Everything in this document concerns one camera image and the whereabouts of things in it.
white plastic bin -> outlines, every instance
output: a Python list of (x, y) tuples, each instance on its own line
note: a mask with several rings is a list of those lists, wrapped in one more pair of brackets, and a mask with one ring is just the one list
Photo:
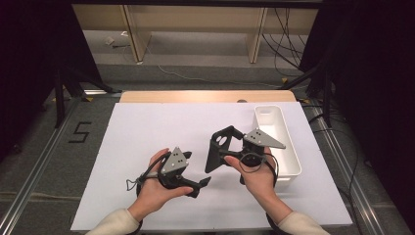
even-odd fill
[(271, 148), (271, 154), (280, 167), (276, 186), (289, 185), (301, 174), (301, 166), (281, 109), (277, 106), (255, 107), (254, 128), (257, 127), (286, 146), (286, 149)]

metal frame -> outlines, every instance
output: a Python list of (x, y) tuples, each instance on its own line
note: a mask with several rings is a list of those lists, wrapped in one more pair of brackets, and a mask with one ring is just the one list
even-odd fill
[(9, 235), (12, 233), (13, 229), (15, 228), (19, 220), (19, 217), (23, 213), (23, 210), (30, 198), (31, 193), (33, 192), (37, 183), (39, 182), (46, 166), (52, 158), (56, 146), (59, 144), (63, 133), (67, 129), (68, 121), (71, 115), (73, 114), (74, 110), (76, 109), (79, 103), (80, 99), (73, 98), (70, 100), (67, 116), (63, 119), (63, 122), (60, 125), (60, 127), (55, 128), (48, 143), (43, 149), (39, 159), (37, 160), (32, 171), (30, 172), (29, 176), (24, 182), (24, 185), (22, 186), (21, 190), (17, 194), (12, 204), (9, 206), (8, 210), (5, 212), (5, 215), (2, 217), (0, 223), (0, 234)]
[[(312, 104), (318, 105), (318, 102), (312, 101)], [(314, 108), (313, 111), (316, 115), (322, 114), (321, 109)], [(359, 180), (357, 179), (356, 175), (352, 177), (352, 166), (348, 163), (345, 153), (343, 152), (342, 147), (340, 146), (333, 130), (330, 130), (326, 122), (321, 118), (318, 120), (318, 124), (322, 129), (327, 129), (327, 131), (323, 132), (324, 137), (329, 144), (330, 149), (332, 150), (332, 154), (339, 166), (339, 169), (342, 172), (346, 183), (349, 183), (351, 179), (353, 179), (351, 183), (351, 196), (353, 197), (355, 204), (360, 211), (360, 214), (369, 233), (373, 235), (386, 234), (382, 228), (382, 225), (380, 224), (378, 216), (376, 215), (375, 211), (370, 205), (369, 200), (363, 192)]]

white paper sheet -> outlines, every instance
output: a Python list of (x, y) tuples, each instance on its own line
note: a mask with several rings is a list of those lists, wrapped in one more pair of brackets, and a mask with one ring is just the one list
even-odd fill
[(176, 146), (193, 153), (184, 177), (199, 181), (211, 176), (212, 180), (197, 199), (173, 199), (150, 214), (142, 231), (269, 228), (265, 212), (239, 183), (236, 170), (223, 165), (205, 174), (211, 135), (229, 125), (251, 131), (254, 107), (260, 105), (282, 109), (302, 167), (288, 187), (276, 188), (278, 195), (322, 225), (351, 224), (300, 104), (116, 104), (71, 230), (90, 230), (108, 213), (128, 207), (135, 190), (127, 192), (125, 180), (135, 180), (144, 172), (155, 152)]

wire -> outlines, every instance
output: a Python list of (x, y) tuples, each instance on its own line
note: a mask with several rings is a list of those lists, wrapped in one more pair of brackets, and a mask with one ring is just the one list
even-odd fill
[(355, 211), (355, 209), (354, 209), (354, 205), (353, 205), (353, 198), (352, 198), (352, 196), (351, 196), (351, 188), (352, 188), (352, 183), (353, 183), (353, 180), (354, 180), (354, 176), (355, 176), (355, 174), (356, 174), (356, 170), (357, 170), (357, 164), (358, 164), (358, 160), (359, 160), (359, 152), (358, 152), (358, 149), (357, 149), (357, 144), (355, 143), (355, 141), (348, 135), (348, 134), (346, 134), (344, 131), (341, 131), (341, 130), (338, 130), (338, 129), (333, 129), (333, 128), (330, 128), (330, 129), (321, 129), (321, 130), (315, 130), (315, 131), (313, 131), (313, 133), (319, 133), (319, 132), (326, 132), (326, 131), (337, 131), (337, 132), (339, 132), (339, 133), (341, 133), (341, 134), (343, 134), (345, 137), (347, 137), (352, 143), (353, 143), (353, 145), (355, 146), (355, 162), (354, 162), (354, 166), (353, 166), (353, 169), (352, 169), (352, 171), (351, 171), (351, 176), (350, 176), (350, 182), (348, 183), (348, 186), (347, 186), (347, 190), (348, 190), (348, 194), (346, 194), (343, 190), (341, 191), (342, 193), (345, 193), (345, 195), (347, 196), (347, 198), (349, 199), (349, 201), (350, 201), (350, 207), (351, 207), (351, 210), (352, 210), (352, 214), (353, 214), (353, 216), (354, 216), (354, 220), (355, 220), (355, 223), (356, 223), (356, 226), (357, 226), (357, 229), (358, 229), (358, 231), (359, 231), (359, 234), (363, 234), (363, 232), (362, 232), (362, 230), (361, 230), (361, 227), (360, 227), (360, 223), (359, 223), (359, 221), (358, 221), (358, 219), (357, 219), (357, 213), (356, 213), (356, 211)]
[(262, 160), (261, 160), (261, 164), (259, 165), (259, 167), (258, 168), (255, 168), (255, 169), (253, 169), (253, 170), (251, 170), (251, 171), (247, 171), (247, 170), (245, 170), (244, 168), (243, 168), (243, 165), (244, 165), (244, 163), (242, 163), (242, 159), (245, 157), (245, 156), (247, 156), (248, 154), (246, 154), (246, 155), (244, 155), (243, 157), (241, 157), (240, 159), (239, 159), (239, 166), (241, 167), (241, 169), (242, 169), (242, 171), (243, 172), (245, 172), (245, 173), (254, 173), (254, 172), (257, 172), (257, 171), (259, 171), (260, 170), (260, 168), (262, 167), (262, 165), (263, 164), (265, 164), (266, 166), (268, 166), (269, 167), (269, 169), (271, 170), (271, 172), (272, 172), (272, 174), (274, 175), (274, 183), (273, 183), (273, 186), (275, 187), (275, 184), (277, 183), (277, 179), (278, 179), (278, 174), (279, 174), (279, 171), (280, 171), (280, 166), (279, 166), (279, 164), (278, 164), (278, 161), (277, 161), (277, 158), (275, 158), (275, 156), (273, 156), (272, 154), (268, 154), (268, 153), (264, 153), (264, 155), (267, 155), (267, 156), (270, 156), (270, 157), (272, 157), (272, 159), (274, 160), (274, 162), (275, 162), (275, 164), (276, 164), (276, 168), (274, 168), (269, 162), (268, 162), (268, 160), (267, 160), (267, 158), (265, 157), (263, 157), (263, 156), (260, 156), (260, 155), (258, 155), (258, 154), (254, 154), (255, 156), (257, 156), (257, 157), (260, 157), (260, 158), (262, 158)]
[(150, 170), (152, 170), (152, 168), (158, 163), (163, 161), (164, 159), (166, 159), (169, 156), (169, 152), (167, 154), (161, 155), (158, 159), (156, 159), (152, 164), (150, 164), (150, 166), (147, 168), (147, 170), (142, 173), (140, 175), (140, 177), (138, 177), (135, 181), (132, 181), (130, 179), (126, 179), (126, 184), (127, 184), (127, 191), (131, 191), (139, 182), (140, 183), (144, 183), (144, 181), (147, 178), (147, 175), (150, 173)]
[(113, 45), (113, 48), (119, 48), (119, 47), (129, 47), (130, 45), (123, 45), (123, 46), (118, 46), (118, 45)]
[(302, 107), (303, 108), (309, 108), (309, 107), (312, 107), (312, 108), (323, 108), (323, 106), (316, 106), (316, 105), (304, 105)]
[(294, 52), (296, 52), (296, 55), (297, 55), (297, 57), (299, 58), (300, 61), (301, 61), (301, 58), (300, 58), (299, 54), (297, 53), (297, 50), (296, 50), (293, 42), (291, 41), (290, 30), (289, 30), (289, 27), (288, 27), (288, 22), (289, 22), (289, 18), (290, 18), (290, 8), (286, 8), (286, 23), (285, 23), (285, 26), (283, 26), (283, 23), (280, 19), (280, 16), (279, 16), (276, 8), (274, 8), (274, 12), (275, 12), (275, 15), (277, 16), (278, 22), (281, 25), (281, 28), (283, 29), (283, 36), (282, 37), (284, 37), (284, 35), (286, 35), (286, 37), (288, 39), (288, 42), (289, 42), (289, 45), (290, 45), (291, 54), (293, 55), (293, 59), (294, 59), (295, 63), (297, 64), (297, 67), (298, 67), (299, 63), (296, 60), (296, 56), (294, 55)]
[(304, 46), (305, 46), (305, 42), (302, 40), (301, 35), (299, 35), (299, 39), (300, 39), (300, 41), (302, 42), (302, 45), (304, 45)]
[(274, 47), (271, 46), (271, 44), (268, 42), (268, 40), (265, 38), (265, 36), (262, 34), (262, 38), (265, 40), (266, 44), (268, 44), (268, 46), (271, 48), (271, 50), (273, 50), (279, 57), (281, 57), (281, 59), (283, 59), (284, 61), (286, 61), (288, 64), (290, 64), (292, 67), (298, 69), (299, 67), (297, 65), (295, 65), (293, 62), (291, 62), (290, 60), (288, 60), (286, 57), (284, 57), (283, 55), (281, 55), (281, 53), (279, 53), (277, 50), (274, 49)]
[[(274, 39), (274, 37), (272, 36), (272, 34), (268, 34), (268, 36), (275, 42), (275, 44), (277, 44), (278, 45), (278, 47), (281, 47), (281, 48), (284, 48), (284, 49), (286, 49), (286, 50), (289, 50), (289, 51), (293, 51), (293, 49), (292, 48), (288, 48), (288, 47), (286, 47), (286, 46), (283, 46), (283, 45), (281, 45), (281, 41), (282, 41), (282, 39), (283, 39), (283, 36), (281, 36), (281, 39), (280, 39), (280, 42), (277, 42), (277, 41), (275, 41), (275, 39)], [(296, 50), (296, 52), (297, 53), (300, 53), (300, 54), (303, 54), (303, 52), (302, 51), (297, 51)]]
[[(257, 165), (257, 166), (248, 166), (248, 168), (250, 170), (245, 170), (245, 168), (244, 168), (244, 165), (245, 164), (243, 163), (243, 160), (244, 160), (244, 158), (249, 158), (250, 156), (254, 156), (254, 158), (255, 157), (260, 158), (260, 164)], [(259, 171), (260, 170), (260, 167), (265, 162), (266, 162), (266, 157), (264, 157), (264, 156), (261, 156), (261, 155), (259, 155), (257, 153), (246, 153), (246, 154), (243, 154), (242, 157), (239, 159), (239, 166), (241, 167), (241, 170), (243, 172), (245, 172), (245, 173), (254, 173), (254, 172)]]
[(312, 122), (314, 122), (315, 120), (317, 120), (318, 118), (321, 118), (323, 116), (324, 116), (324, 114), (320, 114), (320, 115), (317, 115), (316, 117), (313, 117), (312, 119), (310, 119), (308, 121), (308, 124), (311, 124)]
[(281, 75), (284, 75), (284, 76), (296, 76), (296, 75), (286, 74), (286, 73), (283, 73), (283, 72), (281, 72), (280, 70), (278, 70), (278, 67), (277, 67), (277, 53), (274, 53), (274, 69), (275, 69), (278, 73), (280, 73)]
[[(17, 192), (0, 192), (0, 198), (14, 198), (18, 193)], [(44, 193), (31, 193), (31, 200), (59, 200), (59, 201), (80, 201), (80, 197), (68, 197), (68, 196), (55, 196)]]
[(213, 80), (207, 80), (207, 79), (199, 78), (199, 77), (188, 77), (188, 76), (178, 74), (174, 71), (164, 70), (161, 66), (158, 66), (158, 67), (164, 73), (176, 75), (178, 77), (181, 77), (181, 78), (184, 78), (184, 79), (187, 79), (187, 80), (199, 80), (199, 81), (205, 81), (205, 82), (211, 82), (211, 83), (233, 83), (233, 84), (240, 84), (240, 85), (263, 85), (263, 86), (269, 86), (269, 87), (273, 87), (273, 88), (280, 88), (281, 87), (281, 86), (271, 85), (271, 84), (262, 83), (262, 82), (237, 82), (237, 81), (230, 81), (230, 80), (213, 81)]

sleeve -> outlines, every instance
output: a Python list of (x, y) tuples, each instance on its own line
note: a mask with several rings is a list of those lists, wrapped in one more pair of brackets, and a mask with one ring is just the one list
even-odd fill
[(285, 217), (278, 227), (283, 231), (294, 234), (320, 235), (329, 234), (314, 219), (303, 213), (293, 211)]
[(87, 235), (125, 235), (137, 230), (140, 222), (135, 220), (127, 209), (119, 209), (108, 214)]

